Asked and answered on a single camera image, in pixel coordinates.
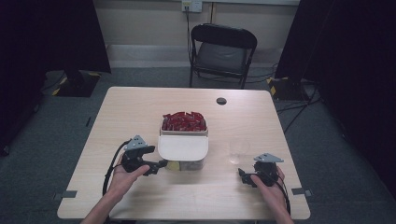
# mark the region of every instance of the wooden table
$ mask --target wooden table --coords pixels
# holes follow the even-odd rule
[[[226,105],[218,105],[223,97]],[[209,129],[209,150],[200,171],[160,169],[141,176],[110,216],[115,219],[227,220],[272,219],[257,189],[242,184],[237,168],[254,171],[253,158],[264,152],[284,160],[278,165],[286,175],[293,219],[307,219],[310,211],[288,144],[270,94],[267,91],[203,90],[173,88],[110,88],[67,190],[75,198],[63,198],[60,218],[84,218],[102,197],[106,170],[121,143],[136,134],[157,146],[164,114],[200,112]],[[248,140],[249,150],[239,164],[228,160],[233,138]],[[146,161],[162,158],[157,149]]]

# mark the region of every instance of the finger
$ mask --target finger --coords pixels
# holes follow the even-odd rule
[[[285,174],[283,174],[283,171],[280,169],[279,166],[277,166],[276,168],[277,168],[277,173],[279,174],[280,178],[282,178],[284,180]]]
[[[131,172],[131,174],[134,175],[135,178],[138,178],[139,176],[143,175],[148,170],[149,170],[149,166],[148,165],[142,165],[139,168],[137,168],[137,170]]]
[[[119,156],[119,161],[117,161],[117,165],[121,164],[123,154],[124,154],[124,153],[122,152],[121,155]]]
[[[262,183],[262,180],[256,176],[256,175],[251,175],[250,179],[257,185],[257,188],[260,190],[260,192],[262,193],[262,195],[266,195],[268,190],[268,187],[264,185],[264,183]]]

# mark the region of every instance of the black curtain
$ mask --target black curtain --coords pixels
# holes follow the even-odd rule
[[[111,72],[92,0],[0,0],[0,43],[0,149],[48,71]]]
[[[302,0],[276,76],[320,83],[347,138],[396,198],[395,10],[390,0]]]

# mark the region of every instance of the small black dot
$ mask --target small black dot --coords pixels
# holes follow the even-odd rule
[[[216,102],[218,103],[218,105],[225,105],[227,104],[227,100],[225,98],[219,97]]]

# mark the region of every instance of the forearm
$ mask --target forearm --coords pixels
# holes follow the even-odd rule
[[[276,224],[292,224],[292,223],[294,223],[290,217],[290,214],[288,213],[288,211],[286,210],[285,207],[281,207],[281,206],[272,207],[271,212],[274,215]]]
[[[122,197],[116,193],[108,192],[82,220],[81,224],[104,223],[110,211],[121,199]]]

